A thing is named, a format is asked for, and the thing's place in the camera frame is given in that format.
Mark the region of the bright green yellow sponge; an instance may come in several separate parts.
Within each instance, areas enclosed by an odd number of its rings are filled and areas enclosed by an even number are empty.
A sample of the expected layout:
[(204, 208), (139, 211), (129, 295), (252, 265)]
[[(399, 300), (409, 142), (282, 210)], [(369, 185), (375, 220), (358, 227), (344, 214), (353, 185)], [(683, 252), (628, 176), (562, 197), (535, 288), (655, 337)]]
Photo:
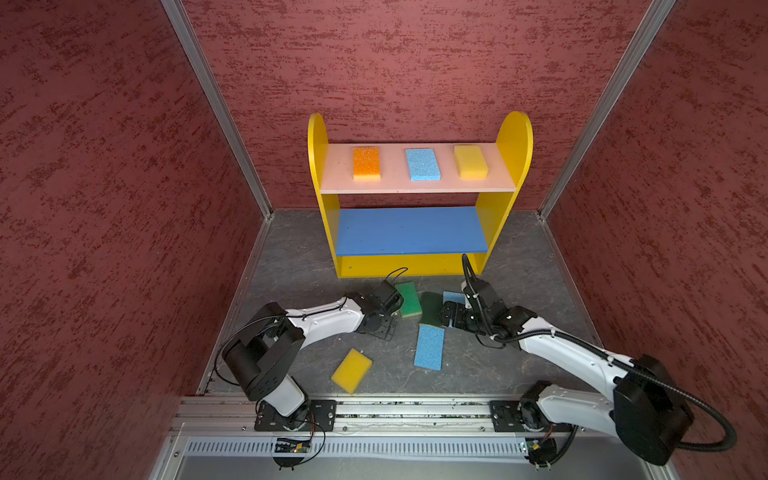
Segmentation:
[(403, 298), (403, 303), (400, 307), (401, 317), (412, 318), (420, 316), (422, 314), (422, 307), (415, 283), (399, 283), (396, 285), (396, 289)]

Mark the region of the yellow sponge front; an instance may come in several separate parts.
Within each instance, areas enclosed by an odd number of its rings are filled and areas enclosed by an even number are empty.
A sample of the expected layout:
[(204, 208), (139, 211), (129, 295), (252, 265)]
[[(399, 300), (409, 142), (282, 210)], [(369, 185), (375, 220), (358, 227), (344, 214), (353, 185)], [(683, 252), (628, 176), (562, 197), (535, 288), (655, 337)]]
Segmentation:
[(331, 376), (331, 381), (349, 395), (353, 395), (372, 365), (371, 359), (351, 349)]

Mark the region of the orange sponge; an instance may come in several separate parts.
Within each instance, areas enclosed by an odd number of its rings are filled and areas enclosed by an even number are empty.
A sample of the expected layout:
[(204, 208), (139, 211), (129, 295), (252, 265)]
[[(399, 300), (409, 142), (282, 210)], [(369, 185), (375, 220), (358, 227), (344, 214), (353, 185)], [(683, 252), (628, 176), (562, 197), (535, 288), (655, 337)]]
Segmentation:
[(379, 181), (381, 179), (380, 153), (377, 147), (353, 149), (353, 180)]

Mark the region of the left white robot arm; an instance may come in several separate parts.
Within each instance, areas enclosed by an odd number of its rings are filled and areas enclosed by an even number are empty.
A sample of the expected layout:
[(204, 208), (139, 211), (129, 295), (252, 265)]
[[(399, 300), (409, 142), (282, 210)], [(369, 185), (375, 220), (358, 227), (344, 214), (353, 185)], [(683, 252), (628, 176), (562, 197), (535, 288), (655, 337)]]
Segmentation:
[(350, 292), (315, 307), (284, 309), (272, 302), (226, 340), (219, 355), (249, 400), (267, 403), (294, 429), (310, 415), (307, 394), (289, 375), (301, 349), (347, 333), (387, 340), (403, 303), (387, 280), (368, 294)]

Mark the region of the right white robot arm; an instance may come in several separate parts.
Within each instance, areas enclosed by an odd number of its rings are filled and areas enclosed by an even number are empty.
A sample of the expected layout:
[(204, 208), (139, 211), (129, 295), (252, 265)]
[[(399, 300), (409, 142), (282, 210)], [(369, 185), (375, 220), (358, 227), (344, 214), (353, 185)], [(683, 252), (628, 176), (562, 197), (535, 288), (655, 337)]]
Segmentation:
[(517, 401), (514, 414), (500, 414), (530, 432), (585, 427), (619, 439), (642, 460), (664, 465), (694, 421), (684, 397), (672, 391), (665, 367), (597, 347), (555, 327), (537, 313), (508, 307), (486, 282), (464, 289), (461, 303), (439, 307), (439, 321), (543, 358), (589, 385), (580, 391), (540, 380)]

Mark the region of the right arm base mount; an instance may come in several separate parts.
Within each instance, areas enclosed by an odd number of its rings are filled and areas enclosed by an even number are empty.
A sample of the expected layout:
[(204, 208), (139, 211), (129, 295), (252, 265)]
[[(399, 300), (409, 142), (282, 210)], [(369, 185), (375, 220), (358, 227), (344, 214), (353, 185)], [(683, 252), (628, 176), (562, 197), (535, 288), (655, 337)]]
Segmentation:
[(513, 400), (492, 400), (489, 402), (490, 418), (496, 433), (521, 433), (544, 435), (568, 433), (572, 427), (552, 423), (532, 402)]

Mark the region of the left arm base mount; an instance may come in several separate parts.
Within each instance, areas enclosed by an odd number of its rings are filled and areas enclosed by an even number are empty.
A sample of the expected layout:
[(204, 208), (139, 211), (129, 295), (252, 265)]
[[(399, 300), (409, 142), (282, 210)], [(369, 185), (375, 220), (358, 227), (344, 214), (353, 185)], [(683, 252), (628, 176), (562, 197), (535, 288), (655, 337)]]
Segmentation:
[(309, 399), (285, 417), (266, 401), (256, 405), (254, 430), (257, 432), (330, 432), (334, 428), (338, 403), (334, 400)]

